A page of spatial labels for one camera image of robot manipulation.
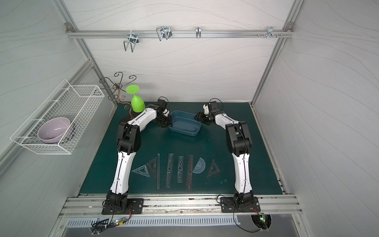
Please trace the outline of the blue plastic storage box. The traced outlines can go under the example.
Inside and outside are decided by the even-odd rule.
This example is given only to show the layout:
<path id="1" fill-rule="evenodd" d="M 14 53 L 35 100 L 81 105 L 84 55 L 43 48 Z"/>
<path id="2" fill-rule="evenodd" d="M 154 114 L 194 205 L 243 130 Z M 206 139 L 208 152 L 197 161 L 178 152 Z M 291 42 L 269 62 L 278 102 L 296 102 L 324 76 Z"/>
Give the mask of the blue plastic storage box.
<path id="1" fill-rule="evenodd" d="M 200 132 L 202 123 L 195 119 L 196 114 L 173 111 L 170 115 L 172 118 L 172 125 L 169 127 L 170 131 L 191 137 L 197 136 Z"/>

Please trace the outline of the thin clear straight ruler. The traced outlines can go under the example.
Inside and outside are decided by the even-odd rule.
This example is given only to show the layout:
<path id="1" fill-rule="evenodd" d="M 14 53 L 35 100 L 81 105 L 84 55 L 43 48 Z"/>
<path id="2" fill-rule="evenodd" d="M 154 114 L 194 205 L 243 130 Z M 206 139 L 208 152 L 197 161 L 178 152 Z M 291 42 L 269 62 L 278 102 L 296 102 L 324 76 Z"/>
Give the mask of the thin clear straight ruler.
<path id="1" fill-rule="evenodd" d="M 160 154 L 157 156 L 157 190 L 160 189 Z"/>

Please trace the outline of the long clear stencil ruler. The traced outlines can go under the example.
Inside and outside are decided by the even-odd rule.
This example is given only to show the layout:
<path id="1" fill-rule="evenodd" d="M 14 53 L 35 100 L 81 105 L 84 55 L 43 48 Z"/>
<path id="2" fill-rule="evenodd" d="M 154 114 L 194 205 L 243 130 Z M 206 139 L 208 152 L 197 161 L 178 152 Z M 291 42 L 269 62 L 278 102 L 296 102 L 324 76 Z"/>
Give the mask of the long clear stencil ruler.
<path id="1" fill-rule="evenodd" d="M 172 183 L 173 158 L 174 158 L 174 154 L 168 155 L 167 171 L 166 171 L 166 178 L 165 178 L 165 187 L 167 189 L 171 188 L 171 183 Z"/>

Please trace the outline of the short clear stencil ruler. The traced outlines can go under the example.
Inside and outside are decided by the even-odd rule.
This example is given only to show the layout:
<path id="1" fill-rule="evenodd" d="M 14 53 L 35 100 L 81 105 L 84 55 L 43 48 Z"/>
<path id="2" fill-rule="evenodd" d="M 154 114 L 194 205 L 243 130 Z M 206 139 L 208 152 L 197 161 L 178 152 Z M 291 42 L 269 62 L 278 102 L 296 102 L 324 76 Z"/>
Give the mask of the short clear stencil ruler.
<path id="1" fill-rule="evenodd" d="M 184 156 L 178 157 L 177 183 L 183 183 Z"/>

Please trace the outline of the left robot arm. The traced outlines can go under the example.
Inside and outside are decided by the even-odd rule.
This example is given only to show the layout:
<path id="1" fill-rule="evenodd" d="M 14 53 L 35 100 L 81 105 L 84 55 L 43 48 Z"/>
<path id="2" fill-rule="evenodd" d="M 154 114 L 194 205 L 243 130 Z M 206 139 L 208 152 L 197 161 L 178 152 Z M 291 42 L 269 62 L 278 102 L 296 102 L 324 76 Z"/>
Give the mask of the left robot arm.
<path id="1" fill-rule="evenodd" d="M 112 186 L 104 202 L 105 213 L 125 213 L 129 209 L 129 177 L 133 160 L 142 145 L 141 131 L 151 121 L 155 121 L 161 127 L 172 125 L 167 103 L 163 100 L 159 102 L 160 104 L 149 104 L 133 119 L 122 119 L 118 125 L 117 166 Z"/>

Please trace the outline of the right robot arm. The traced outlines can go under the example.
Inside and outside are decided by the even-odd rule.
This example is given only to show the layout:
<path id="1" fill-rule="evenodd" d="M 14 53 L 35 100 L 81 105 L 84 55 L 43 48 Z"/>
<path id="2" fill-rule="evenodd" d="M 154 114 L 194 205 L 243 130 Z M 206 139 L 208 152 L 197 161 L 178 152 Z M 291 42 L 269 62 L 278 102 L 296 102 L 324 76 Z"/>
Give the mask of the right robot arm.
<path id="1" fill-rule="evenodd" d="M 235 207 L 239 210 L 254 202 L 253 188 L 250 182 L 249 158 L 252 139 L 247 122 L 238 121 L 218 108 L 215 100 L 203 105 L 203 112 L 195 116 L 197 121 L 210 125 L 214 123 L 226 132 L 226 144 L 232 154 L 235 166 Z"/>

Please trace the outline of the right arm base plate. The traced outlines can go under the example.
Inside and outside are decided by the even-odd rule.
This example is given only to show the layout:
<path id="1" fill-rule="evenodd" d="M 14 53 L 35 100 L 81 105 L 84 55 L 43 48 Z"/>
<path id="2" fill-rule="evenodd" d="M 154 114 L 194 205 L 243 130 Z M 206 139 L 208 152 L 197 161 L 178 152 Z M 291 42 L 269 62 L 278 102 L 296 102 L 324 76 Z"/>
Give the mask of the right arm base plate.
<path id="1" fill-rule="evenodd" d="M 221 197 L 219 200 L 222 213 L 259 213 L 260 203 L 257 197 L 252 201 L 237 202 L 234 197 Z"/>

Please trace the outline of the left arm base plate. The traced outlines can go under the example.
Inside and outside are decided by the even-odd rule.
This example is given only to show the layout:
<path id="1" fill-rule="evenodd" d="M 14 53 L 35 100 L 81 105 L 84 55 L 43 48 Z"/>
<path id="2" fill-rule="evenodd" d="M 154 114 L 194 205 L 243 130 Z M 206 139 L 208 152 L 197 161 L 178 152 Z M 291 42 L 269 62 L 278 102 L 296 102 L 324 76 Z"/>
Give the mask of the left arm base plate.
<path id="1" fill-rule="evenodd" d="M 127 215 L 141 214 L 143 209 L 143 198 L 128 198 L 122 200 L 107 199 L 103 201 L 102 215 Z"/>

